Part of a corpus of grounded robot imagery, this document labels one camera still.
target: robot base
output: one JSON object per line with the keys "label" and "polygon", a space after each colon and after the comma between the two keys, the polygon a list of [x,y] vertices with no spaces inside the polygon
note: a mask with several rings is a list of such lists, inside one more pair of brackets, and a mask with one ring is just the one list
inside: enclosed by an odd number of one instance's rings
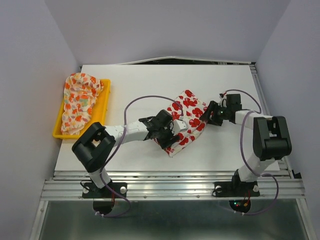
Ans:
{"label": "robot base", "polygon": [[[111,199],[112,192],[110,192],[106,187],[101,189],[97,188],[93,182],[85,182],[83,184],[86,188],[90,189],[90,191],[83,189],[82,198],[83,199]],[[127,197],[127,183],[126,182],[109,182],[109,187],[112,188],[116,193],[123,197]]]}
{"label": "robot base", "polygon": [[214,183],[215,189],[212,195],[216,198],[232,198],[241,197],[244,198],[250,193],[251,197],[259,197],[260,192],[258,183],[254,182],[241,182],[237,187],[234,187],[231,181],[216,181]]}

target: cloth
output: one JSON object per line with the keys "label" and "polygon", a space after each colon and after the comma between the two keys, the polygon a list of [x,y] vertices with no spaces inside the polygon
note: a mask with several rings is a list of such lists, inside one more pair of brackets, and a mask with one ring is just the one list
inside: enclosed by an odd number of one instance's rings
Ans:
{"label": "cloth", "polygon": [[79,135],[90,121],[92,108],[104,86],[100,79],[85,73],[73,73],[64,84],[61,133]]}
{"label": "cloth", "polygon": [[200,116],[206,111],[207,105],[200,101],[190,90],[183,91],[176,99],[182,105],[183,116],[178,104],[173,102],[166,110],[172,115],[173,119],[180,119],[187,123],[188,130],[178,133],[180,140],[175,142],[171,147],[165,149],[170,157],[179,153],[186,146],[195,141],[206,126],[205,121],[201,121]]}

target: metal frame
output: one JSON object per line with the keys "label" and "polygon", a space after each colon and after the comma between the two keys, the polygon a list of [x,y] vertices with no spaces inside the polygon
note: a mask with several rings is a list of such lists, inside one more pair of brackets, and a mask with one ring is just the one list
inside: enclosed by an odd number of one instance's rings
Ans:
{"label": "metal frame", "polygon": [[[215,181],[230,181],[229,172],[110,172],[114,182],[126,182],[126,196],[130,201],[168,201],[168,200],[234,200],[234,197],[214,197]],[[301,179],[290,179],[287,176],[277,176],[279,199],[304,199],[305,188]],[[83,188],[80,180],[50,180],[44,183],[41,201],[92,201],[82,199]],[[252,199],[273,199],[276,185],[272,178],[258,179],[260,197]],[[110,199],[98,198],[95,201]]]}
{"label": "metal frame", "polygon": [[[254,64],[249,65],[263,112],[270,115],[258,74]],[[279,199],[296,199],[298,209],[309,239],[317,239],[308,211],[305,188],[302,179],[294,179],[288,159],[278,161],[280,171],[270,171],[276,176],[280,192]],[[193,200],[215,201],[234,200],[233,197],[217,198],[212,196],[214,182],[230,181],[233,171],[198,171],[198,172],[108,172],[114,182],[127,182],[127,198],[131,201],[168,201]],[[39,207],[35,217],[30,239],[39,239],[49,201],[92,201],[82,199],[81,180],[88,180],[85,171],[55,171],[51,180],[45,181]],[[258,179],[260,197],[252,199],[273,199],[276,193],[272,178]]]}

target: orange floral cloth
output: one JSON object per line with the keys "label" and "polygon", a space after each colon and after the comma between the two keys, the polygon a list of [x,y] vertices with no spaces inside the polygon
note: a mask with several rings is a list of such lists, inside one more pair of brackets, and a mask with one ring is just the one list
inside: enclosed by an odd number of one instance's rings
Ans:
{"label": "orange floral cloth", "polygon": [[73,73],[64,84],[61,133],[78,135],[90,121],[92,108],[104,86],[100,79],[85,73]]}

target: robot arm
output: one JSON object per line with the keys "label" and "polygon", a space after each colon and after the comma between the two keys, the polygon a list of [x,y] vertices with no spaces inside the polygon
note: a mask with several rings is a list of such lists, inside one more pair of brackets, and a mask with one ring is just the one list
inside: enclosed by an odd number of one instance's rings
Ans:
{"label": "robot arm", "polygon": [[[220,97],[219,103],[210,102],[200,119],[216,126],[221,126],[224,120],[242,125],[249,110],[242,109],[240,94],[221,94]],[[228,193],[220,194],[221,196],[217,193],[217,197],[243,196],[245,192],[252,190],[258,176],[270,164],[291,153],[291,140],[287,122],[283,116],[269,116],[253,112],[247,117],[244,126],[253,130],[253,153],[247,160],[247,164],[256,174],[243,165],[235,171],[231,185],[227,186]]]}
{"label": "robot arm", "polygon": [[99,122],[93,123],[83,135],[74,143],[72,151],[80,160],[96,187],[102,189],[105,182],[111,182],[104,166],[113,147],[117,146],[126,130],[122,144],[132,141],[145,141],[156,139],[162,149],[170,147],[179,140],[177,135],[188,130],[188,125],[175,119],[165,110],[161,110],[156,116],[141,118],[126,126],[102,126]]}

